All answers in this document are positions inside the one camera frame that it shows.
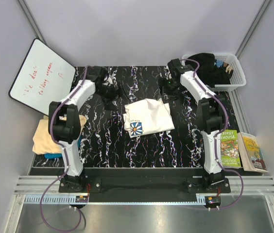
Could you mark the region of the white flower print t-shirt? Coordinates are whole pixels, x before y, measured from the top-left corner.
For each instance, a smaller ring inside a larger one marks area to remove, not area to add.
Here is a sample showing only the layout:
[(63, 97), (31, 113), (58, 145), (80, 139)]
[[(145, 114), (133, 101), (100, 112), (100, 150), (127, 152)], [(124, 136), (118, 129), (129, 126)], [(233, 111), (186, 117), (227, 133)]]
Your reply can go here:
[(130, 138), (174, 129), (170, 105), (162, 99), (143, 99), (125, 105), (123, 120)]

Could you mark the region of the beige t-shirt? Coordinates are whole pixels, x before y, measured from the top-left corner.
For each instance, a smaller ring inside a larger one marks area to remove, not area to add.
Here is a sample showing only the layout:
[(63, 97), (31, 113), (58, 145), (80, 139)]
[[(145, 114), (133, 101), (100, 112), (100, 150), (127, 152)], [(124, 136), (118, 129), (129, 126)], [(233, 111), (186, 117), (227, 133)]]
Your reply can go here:
[(48, 132), (49, 118), (44, 116), (39, 121), (38, 127), (33, 136), (33, 152), (42, 155), (46, 153), (61, 153), (62, 147), (54, 143)]

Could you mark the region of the blue t-shirt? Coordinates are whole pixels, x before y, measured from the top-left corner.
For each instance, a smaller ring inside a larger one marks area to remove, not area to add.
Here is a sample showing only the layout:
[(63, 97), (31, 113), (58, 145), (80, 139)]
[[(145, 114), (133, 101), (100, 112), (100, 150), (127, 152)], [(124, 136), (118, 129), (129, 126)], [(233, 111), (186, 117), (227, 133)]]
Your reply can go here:
[[(81, 145), (81, 139), (79, 138), (78, 140), (78, 149), (80, 148), (80, 145)], [(57, 159), (57, 158), (62, 158), (62, 153), (46, 153), (44, 154), (44, 157), (46, 159)]]

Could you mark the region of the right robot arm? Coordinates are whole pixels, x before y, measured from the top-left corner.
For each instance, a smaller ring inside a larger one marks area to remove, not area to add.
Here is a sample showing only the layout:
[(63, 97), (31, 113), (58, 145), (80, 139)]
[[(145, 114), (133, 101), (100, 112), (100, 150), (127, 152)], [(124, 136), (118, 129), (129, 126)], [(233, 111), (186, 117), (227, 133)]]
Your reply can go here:
[(183, 65), (180, 59), (168, 62), (170, 77), (159, 81), (162, 93), (176, 95), (184, 87), (197, 103), (195, 124), (203, 136), (204, 174), (202, 187), (206, 192), (214, 192), (224, 182), (221, 161), (221, 134), (227, 128), (228, 115), (223, 104), (224, 97), (219, 97), (198, 77), (200, 64), (193, 61), (196, 68)]

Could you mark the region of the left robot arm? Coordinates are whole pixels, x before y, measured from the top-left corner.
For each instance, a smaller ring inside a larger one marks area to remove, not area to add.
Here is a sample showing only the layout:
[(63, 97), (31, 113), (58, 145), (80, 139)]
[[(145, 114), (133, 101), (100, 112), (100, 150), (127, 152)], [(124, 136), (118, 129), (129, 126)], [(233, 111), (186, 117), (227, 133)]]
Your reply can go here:
[(63, 177), (70, 181), (69, 186), (75, 192), (86, 188), (86, 180), (81, 177), (84, 168), (78, 149), (82, 132), (79, 110), (94, 94), (102, 98), (105, 110), (116, 111), (113, 102), (123, 96), (123, 90), (112, 81), (106, 68), (86, 67), (74, 89), (62, 100), (49, 104), (48, 131), (54, 143), (61, 147), (65, 166)]

